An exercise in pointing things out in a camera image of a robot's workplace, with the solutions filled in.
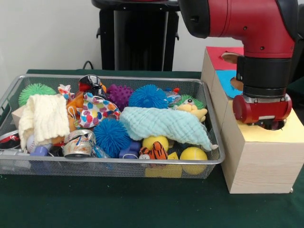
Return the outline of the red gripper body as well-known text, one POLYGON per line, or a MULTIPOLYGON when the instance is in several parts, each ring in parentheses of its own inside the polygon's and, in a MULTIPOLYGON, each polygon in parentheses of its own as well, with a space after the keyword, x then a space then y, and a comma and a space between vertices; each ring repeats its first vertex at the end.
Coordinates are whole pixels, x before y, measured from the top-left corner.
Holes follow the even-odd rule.
POLYGON ((244 124, 285 120, 292 109, 289 95, 278 99, 252 98, 237 95, 232 101, 234 116, 244 124))

